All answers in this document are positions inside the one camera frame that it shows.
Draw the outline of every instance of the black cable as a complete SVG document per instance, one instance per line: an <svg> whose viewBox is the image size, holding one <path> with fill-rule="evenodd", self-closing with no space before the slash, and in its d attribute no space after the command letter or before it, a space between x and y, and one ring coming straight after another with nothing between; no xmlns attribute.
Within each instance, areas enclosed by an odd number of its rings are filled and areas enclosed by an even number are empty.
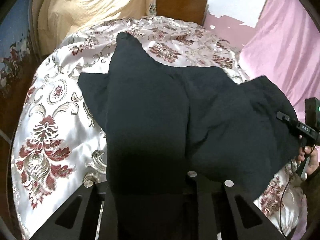
<svg viewBox="0 0 320 240"><path fill-rule="evenodd" d="M316 145L314 145L314 147L313 147L313 149L311 150L311 152L310 152L310 156L311 156L311 154L312 154L312 152L313 152L313 150L316 148ZM280 231L281 231L281 233L282 233L282 235L286 238L286 236L285 236L285 234L283 233L283 230L282 230L282 220L281 220L281 209L282 209L282 199L283 199L283 196L284 196L284 192L285 192L285 190L287 189L287 187L289 186L289 183L290 183L290 178L289 178L289 181L288 181L288 183L287 183L287 185L285 186L285 188L284 188L284 191L282 192L282 196L281 196L281 199L280 199L280 208L279 208L279 217L280 217Z"/></svg>

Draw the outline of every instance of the bedspread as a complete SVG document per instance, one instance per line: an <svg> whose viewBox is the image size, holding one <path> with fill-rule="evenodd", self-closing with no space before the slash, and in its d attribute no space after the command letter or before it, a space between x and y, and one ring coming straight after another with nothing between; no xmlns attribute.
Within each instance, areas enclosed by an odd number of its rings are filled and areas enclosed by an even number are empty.
<svg viewBox="0 0 320 240"><path fill-rule="evenodd" d="M129 18L106 21L68 36L36 71L13 143L14 203L25 239L83 181L106 179L105 133L90 114L77 80L81 72L108 72L119 32L134 35L163 64L219 66L237 84L248 80L228 42L195 23L165 17ZM289 174L276 174L275 179L256 205L277 221L279 194ZM289 187L287 194L291 193L302 201L299 187ZM284 199L284 206L289 232L297 224L301 207L290 197Z"/></svg>

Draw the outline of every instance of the pink cloth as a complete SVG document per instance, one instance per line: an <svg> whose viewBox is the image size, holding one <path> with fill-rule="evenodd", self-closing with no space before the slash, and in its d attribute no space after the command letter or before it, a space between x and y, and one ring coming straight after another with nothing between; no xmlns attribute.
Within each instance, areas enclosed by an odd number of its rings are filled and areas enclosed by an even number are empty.
<svg viewBox="0 0 320 240"><path fill-rule="evenodd" d="M320 99L320 33L298 0L268 0L239 64L250 78L266 75L304 121L304 100Z"/></svg>

